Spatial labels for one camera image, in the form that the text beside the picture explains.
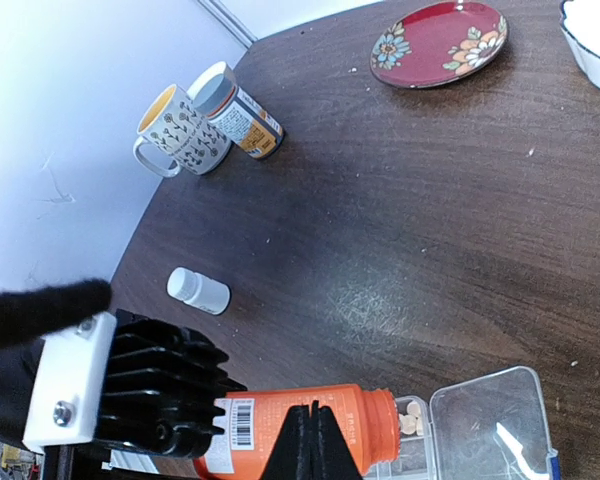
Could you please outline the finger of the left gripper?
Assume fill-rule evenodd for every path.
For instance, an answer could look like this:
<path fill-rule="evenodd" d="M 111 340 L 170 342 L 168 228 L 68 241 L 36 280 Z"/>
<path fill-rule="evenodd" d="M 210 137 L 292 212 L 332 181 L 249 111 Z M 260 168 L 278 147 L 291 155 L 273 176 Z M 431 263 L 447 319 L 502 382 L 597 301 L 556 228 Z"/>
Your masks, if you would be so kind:
<path fill-rule="evenodd" d="M 284 419 L 261 480 L 361 480 L 329 406 L 314 400 L 292 406 Z"/>

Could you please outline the orange pill bottle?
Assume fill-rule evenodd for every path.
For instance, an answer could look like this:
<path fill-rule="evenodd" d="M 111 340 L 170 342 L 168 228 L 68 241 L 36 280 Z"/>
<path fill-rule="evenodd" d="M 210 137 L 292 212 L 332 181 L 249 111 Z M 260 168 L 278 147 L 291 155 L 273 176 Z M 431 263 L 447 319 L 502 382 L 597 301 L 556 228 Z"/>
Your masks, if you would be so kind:
<path fill-rule="evenodd" d="M 359 479 L 399 454 L 398 409 L 386 389 L 231 392 L 215 404 L 222 432 L 193 462 L 202 479 Z"/>

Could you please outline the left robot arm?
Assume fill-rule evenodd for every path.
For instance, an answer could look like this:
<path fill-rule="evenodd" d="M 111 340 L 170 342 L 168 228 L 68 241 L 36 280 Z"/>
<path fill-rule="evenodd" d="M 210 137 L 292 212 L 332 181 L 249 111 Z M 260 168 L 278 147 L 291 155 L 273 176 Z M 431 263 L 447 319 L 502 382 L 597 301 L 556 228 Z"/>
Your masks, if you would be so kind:
<path fill-rule="evenodd" d="M 0 350 L 0 442 L 23 446 L 40 350 Z M 360 479 L 355 461 L 331 408 L 315 400 L 294 405 L 266 462 L 262 479 Z"/>

